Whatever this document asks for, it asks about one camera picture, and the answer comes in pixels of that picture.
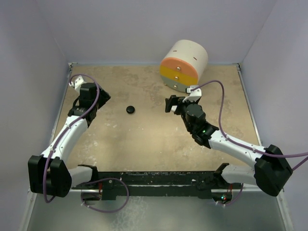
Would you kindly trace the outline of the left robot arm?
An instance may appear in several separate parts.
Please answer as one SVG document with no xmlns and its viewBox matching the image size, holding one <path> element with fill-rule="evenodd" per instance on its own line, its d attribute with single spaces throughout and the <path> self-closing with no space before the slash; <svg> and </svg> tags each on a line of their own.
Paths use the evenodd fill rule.
<svg viewBox="0 0 308 231">
<path fill-rule="evenodd" d="M 71 188 L 80 184 L 89 189 L 99 184 L 97 167 L 78 165 L 68 169 L 66 162 L 97 111 L 111 97 L 96 82 L 86 82 L 82 76 L 69 85 L 79 96 L 74 100 L 63 128 L 49 147 L 42 154 L 31 156 L 27 164 L 31 192 L 52 198 L 65 197 Z"/>
</svg>

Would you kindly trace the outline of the black earbud charging case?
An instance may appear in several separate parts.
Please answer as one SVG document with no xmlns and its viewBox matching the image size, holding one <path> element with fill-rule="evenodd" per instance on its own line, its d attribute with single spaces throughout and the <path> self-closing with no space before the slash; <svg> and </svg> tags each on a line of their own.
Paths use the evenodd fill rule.
<svg viewBox="0 0 308 231">
<path fill-rule="evenodd" d="M 129 106 L 126 108 L 126 112 L 127 112 L 128 114 L 133 114 L 133 113 L 135 113 L 135 107 L 132 106 L 132 105 L 129 105 Z"/>
</svg>

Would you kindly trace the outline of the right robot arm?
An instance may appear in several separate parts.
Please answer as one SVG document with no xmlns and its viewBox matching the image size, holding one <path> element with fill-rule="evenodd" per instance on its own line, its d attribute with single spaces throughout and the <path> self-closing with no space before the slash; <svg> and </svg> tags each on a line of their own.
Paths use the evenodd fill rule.
<svg viewBox="0 0 308 231">
<path fill-rule="evenodd" d="M 165 99 L 165 104 L 165 112 L 181 116 L 198 145 L 224 152 L 246 163 L 246 167 L 224 167 L 214 176 L 217 187 L 226 188 L 230 183 L 251 184 L 270 196 L 277 196 L 291 177 L 293 170 L 277 146 L 257 146 L 228 136 L 208 123 L 198 102 L 187 97 L 171 95 Z"/>
</svg>

